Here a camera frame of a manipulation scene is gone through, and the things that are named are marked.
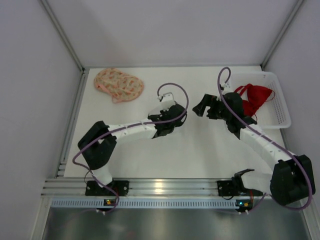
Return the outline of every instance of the white plastic basket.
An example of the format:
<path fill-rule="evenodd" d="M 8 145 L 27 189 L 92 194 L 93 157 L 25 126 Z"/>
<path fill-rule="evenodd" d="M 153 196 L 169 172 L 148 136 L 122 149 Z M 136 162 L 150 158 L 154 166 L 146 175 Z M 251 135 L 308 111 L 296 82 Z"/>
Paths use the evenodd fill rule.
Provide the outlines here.
<path fill-rule="evenodd" d="M 290 127 L 291 118 L 277 76 L 267 71 L 233 73 L 228 81 L 232 91 L 247 84 L 264 86 L 275 92 L 274 99 L 265 102 L 256 112 L 259 126 L 263 129 L 285 129 Z M 247 91 L 241 97 L 248 100 Z"/>

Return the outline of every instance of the metallic floor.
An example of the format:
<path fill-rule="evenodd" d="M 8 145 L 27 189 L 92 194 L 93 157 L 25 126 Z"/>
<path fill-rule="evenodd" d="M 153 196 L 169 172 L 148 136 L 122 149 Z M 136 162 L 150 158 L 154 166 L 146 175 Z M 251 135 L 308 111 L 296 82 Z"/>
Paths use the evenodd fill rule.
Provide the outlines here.
<path fill-rule="evenodd" d="M 43 240 L 308 240 L 302 212 L 265 200 L 249 215 L 207 209 L 51 208 Z"/>

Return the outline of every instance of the orange patterned cloth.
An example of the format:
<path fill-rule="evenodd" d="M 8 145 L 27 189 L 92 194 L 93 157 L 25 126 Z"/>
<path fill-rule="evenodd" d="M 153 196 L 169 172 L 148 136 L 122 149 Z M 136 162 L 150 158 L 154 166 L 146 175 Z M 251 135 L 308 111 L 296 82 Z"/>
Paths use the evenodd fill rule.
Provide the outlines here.
<path fill-rule="evenodd" d="M 95 76 L 93 82 L 96 89 L 111 95 L 112 102 L 115 104 L 132 101 L 144 90 L 141 79 L 116 68 L 102 70 Z"/>

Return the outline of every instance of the white table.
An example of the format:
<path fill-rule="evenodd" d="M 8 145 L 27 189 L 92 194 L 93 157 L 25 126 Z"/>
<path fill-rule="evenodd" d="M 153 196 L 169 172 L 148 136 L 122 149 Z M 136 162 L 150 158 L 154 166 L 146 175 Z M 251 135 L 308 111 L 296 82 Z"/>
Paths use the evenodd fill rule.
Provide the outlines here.
<path fill-rule="evenodd" d="M 131 102 L 114 104 L 106 93 L 94 88 L 93 80 L 102 68 L 92 68 L 87 78 L 64 177 L 84 177 L 87 170 L 74 165 L 72 157 L 79 151 L 78 141 L 91 126 L 103 120 L 106 125 L 140 121 L 160 105 L 157 89 L 161 84 L 180 84 L 188 93 L 190 105 L 180 131 L 156 139 L 142 139 L 117 145 L 109 161 L 114 178 L 230 178 L 251 168 L 271 173 L 268 165 L 245 143 L 227 130 L 223 120 L 198 117 L 192 111 L 204 94 L 218 95 L 217 76 L 222 67 L 135 67 L 120 70 L 142 79 L 145 88 Z M 233 73 L 261 71 L 259 66 L 231 67 Z M 173 92 L 174 99 L 185 106 L 179 88 L 167 86 L 162 93 Z M 284 145 L 280 130 L 266 130 L 273 140 Z M 77 162 L 86 164 L 84 158 Z"/>

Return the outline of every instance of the red fabric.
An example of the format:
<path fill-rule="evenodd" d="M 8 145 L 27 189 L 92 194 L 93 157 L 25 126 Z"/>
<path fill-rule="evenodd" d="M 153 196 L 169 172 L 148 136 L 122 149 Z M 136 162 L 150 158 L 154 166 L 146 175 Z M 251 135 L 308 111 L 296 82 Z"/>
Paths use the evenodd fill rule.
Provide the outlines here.
<path fill-rule="evenodd" d="M 246 86 L 238 87 L 234 92 L 237 93 L 239 90 L 239 95 L 242 96 L 245 91 L 248 96 L 247 100 L 242 100 L 244 114 L 252 117 L 255 115 L 257 110 L 267 101 L 273 90 L 264 86 L 255 86 L 248 84 Z"/>

